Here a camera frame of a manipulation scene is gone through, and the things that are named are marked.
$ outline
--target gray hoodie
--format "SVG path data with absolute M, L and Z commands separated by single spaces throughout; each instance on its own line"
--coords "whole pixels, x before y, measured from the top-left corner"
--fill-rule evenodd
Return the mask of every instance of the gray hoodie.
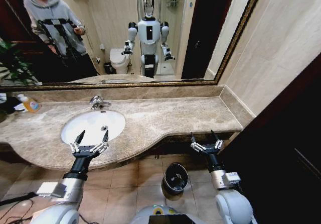
M 40 4 L 37 0 L 24 0 L 24 5 L 31 19 L 32 31 L 43 41 L 48 40 L 48 37 L 46 36 L 45 31 L 39 26 L 38 20 L 59 18 L 70 19 L 76 26 L 85 29 L 80 20 L 75 16 L 75 14 L 63 0 L 48 0 L 46 5 Z M 65 56 L 66 43 L 63 37 L 60 36 L 59 32 L 53 25 L 46 26 L 55 44 L 57 45 L 58 50 L 63 56 Z M 81 55 L 85 55 L 86 48 L 83 42 L 80 41 L 77 35 L 74 33 L 73 28 L 69 24 L 64 24 L 63 26 L 71 45 Z

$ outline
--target mirror frame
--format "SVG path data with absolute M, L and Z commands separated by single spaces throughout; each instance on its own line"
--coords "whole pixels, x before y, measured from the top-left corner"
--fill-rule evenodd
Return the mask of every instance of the mirror frame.
M 217 85 L 233 52 L 246 27 L 248 20 L 255 8 L 258 0 L 248 0 L 242 17 L 236 27 L 230 44 L 225 52 L 223 60 L 214 77 L 214 80 L 193 80 L 184 79 L 180 81 L 153 81 L 139 83 L 105 83 L 105 84 L 87 84 L 80 85 L 77 83 L 45 83 L 41 86 L 0 86 L 0 92 L 12 91 L 43 91 L 43 90 L 76 90 L 76 89 L 95 89 L 95 88 L 124 88 L 124 87 L 160 87 L 160 86 L 199 86 L 199 85 Z

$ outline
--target person's hand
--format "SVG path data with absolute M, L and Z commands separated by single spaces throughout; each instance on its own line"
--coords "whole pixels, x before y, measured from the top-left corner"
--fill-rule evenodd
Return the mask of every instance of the person's hand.
M 57 55 L 56 48 L 53 45 L 48 45 L 49 49 Z
M 74 32 L 77 34 L 77 35 L 85 35 L 85 30 L 82 29 L 81 27 L 75 27 L 74 28 Z

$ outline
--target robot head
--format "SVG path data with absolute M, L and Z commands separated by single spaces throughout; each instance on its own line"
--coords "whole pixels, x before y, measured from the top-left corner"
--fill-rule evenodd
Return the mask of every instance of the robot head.
M 144 7 L 145 16 L 151 18 L 154 11 L 154 0 L 141 0 Z

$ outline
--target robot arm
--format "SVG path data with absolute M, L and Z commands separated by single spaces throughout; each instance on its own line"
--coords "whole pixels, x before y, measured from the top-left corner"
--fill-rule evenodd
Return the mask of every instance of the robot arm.
M 54 197 L 56 205 L 45 209 L 31 224 L 76 224 L 79 221 L 78 208 L 83 197 L 83 186 L 87 180 L 90 161 L 104 152 L 108 145 L 108 129 L 98 145 L 80 146 L 85 135 L 83 131 L 70 144 L 73 156 L 76 158 L 71 170 L 63 176 L 62 182 L 44 182 L 37 195 Z
M 130 22 L 128 24 L 128 41 L 125 42 L 123 54 L 132 54 L 135 46 L 135 37 L 137 35 L 138 27 L 135 22 Z
M 191 147 L 204 155 L 208 162 L 208 169 L 212 176 L 212 183 L 218 190 L 215 196 L 216 206 L 224 224 L 257 224 L 253 215 L 253 209 L 248 199 L 240 194 L 233 187 L 241 179 L 236 172 L 226 173 L 223 165 L 217 160 L 217 153 L 220 151 L 223 141 L 211 130 L 215 139 L 214 144 L 200 145 L 196 143 L 192 134 Z
M 161 42 L 162 43 L 161 43 L 160 46 L 162 47 L 162 50 L 163 50 L 163 53 L 164 53 L 164 61 L 170 60 L 170 59 L 174 59 L 175 60 L 175 57 L 172 56 L 170 48 L 166 44 L 167 36 L 169 35 L 169 32 L 170 32 L 170 28 L 169 28 L 168 22 L 163 22 L 160 25 L 160 33 L 162 35 L 162 38 L 161 38 Z

